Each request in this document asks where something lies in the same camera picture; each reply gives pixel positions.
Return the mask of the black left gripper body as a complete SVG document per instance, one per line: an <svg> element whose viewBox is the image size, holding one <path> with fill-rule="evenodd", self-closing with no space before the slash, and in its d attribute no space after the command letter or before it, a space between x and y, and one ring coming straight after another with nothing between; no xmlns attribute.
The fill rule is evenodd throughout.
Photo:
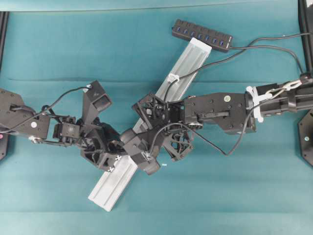
<svg viewBox="0 0 313 235"><path fill-rule="evenodd" d="M103 150L103 123L99 118L92 122L76 120L70 116L55 116L54 145L68 147L75 145L83 152L99 152Z"/></svg>

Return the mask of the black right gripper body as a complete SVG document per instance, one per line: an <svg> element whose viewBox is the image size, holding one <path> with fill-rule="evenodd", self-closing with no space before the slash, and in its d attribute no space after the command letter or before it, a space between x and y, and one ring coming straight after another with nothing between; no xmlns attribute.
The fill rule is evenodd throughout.
<svg viewBox="0 0 313 235"><path fill-rule="evenodd" d="M183 123L187 125L191 129L196 128L195 122L185 122L185 105L186 102L184 100L175 101L175 102L166 102L166 124L170 123ZM147 125L144 124L144 130L148 131L153 127L162 127L164 125Z"/></svg>

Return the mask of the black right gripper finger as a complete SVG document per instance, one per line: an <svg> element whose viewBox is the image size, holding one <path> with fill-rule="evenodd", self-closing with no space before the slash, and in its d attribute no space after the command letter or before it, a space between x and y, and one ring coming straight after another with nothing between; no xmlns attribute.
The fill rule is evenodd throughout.
<svg viewBox="0 0 313 235"><path fill-rule="evenodd" d="M192 145L194 136L194 134L190 135L188 131L171 133L166 136L163 147L172 161L176 162L184 159L194 149Z"/></svg>
<svg viewBox="0 0 313 235"><path fill-rule="evenodd" d="M132 109L147 125L166 123L166 103L155 94L148 94L135 103Z"/></svg>

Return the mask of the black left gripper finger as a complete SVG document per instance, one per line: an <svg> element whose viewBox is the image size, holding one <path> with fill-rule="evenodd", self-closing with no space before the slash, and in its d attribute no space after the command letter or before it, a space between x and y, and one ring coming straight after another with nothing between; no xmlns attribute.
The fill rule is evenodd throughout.
<svg viewBox="0 0 313 235"><path fill-rule="evenodd" d="M96 149L110 154L126 154L120 134L107 123L101 122L98 126L93 134Z"/></svg>
<svg viewBox="0 0 313 235"><path fill-rule="evenodd" d="M117 153L109 153L104 151L86 151L81 150L81 156L93 164L98 169L107 172L113 172L115 169L116 163L127 153L122 150Z"/></svg>

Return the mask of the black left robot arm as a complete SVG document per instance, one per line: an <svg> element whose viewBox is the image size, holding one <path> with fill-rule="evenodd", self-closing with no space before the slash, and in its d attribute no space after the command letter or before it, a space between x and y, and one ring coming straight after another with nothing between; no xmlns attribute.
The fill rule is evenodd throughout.
<svg viewBox="0 0 313 235"><path fill-rule="evenodd" d="M24 135L33 143L62 147L76 146L81 156L98 169L112 172L126 155L119 133L101 122L99 113L111 105L102 88L88 85L83 92L82 117L57 115L51 105L40 112L26 106L19 94L0 91L0 133Z"/></svg>

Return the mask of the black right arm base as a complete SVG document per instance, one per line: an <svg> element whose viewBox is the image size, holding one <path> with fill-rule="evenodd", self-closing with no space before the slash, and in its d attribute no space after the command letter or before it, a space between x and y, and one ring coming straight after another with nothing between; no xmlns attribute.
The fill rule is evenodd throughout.
<svg viewBox="0 0 313 235"><path fill-rule="evenodd" d="M298 122L299 146L302 158L313 166L313 110Z"/></svg>

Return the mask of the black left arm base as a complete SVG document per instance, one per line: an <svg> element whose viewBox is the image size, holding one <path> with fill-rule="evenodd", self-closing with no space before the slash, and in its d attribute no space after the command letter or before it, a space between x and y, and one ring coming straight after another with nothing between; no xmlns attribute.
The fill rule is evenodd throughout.
<svg viewBox="0 0 313 235"><path fill-rule="evenodd" d="M0 134L0 161L2 161L8 151L8 143L9 143L9 135L8 134Z"/></svg>

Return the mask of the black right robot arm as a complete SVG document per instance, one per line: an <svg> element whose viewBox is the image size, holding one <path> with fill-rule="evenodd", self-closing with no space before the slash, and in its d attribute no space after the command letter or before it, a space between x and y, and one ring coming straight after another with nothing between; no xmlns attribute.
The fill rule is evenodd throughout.
<svg viewBox="0 0 313 235"><path fill-rule="evenodd" d="M136 134L125 148L139 165L155 162L162 148L173 161L179 161L193 149L196 130L205 124L242 136L254 132L255 122L262 122L265 116L312 106L313 79L308 73L284 84L249 86L244 93L213 93L177 101L149 94L133 106L147 130Z"/></svg>

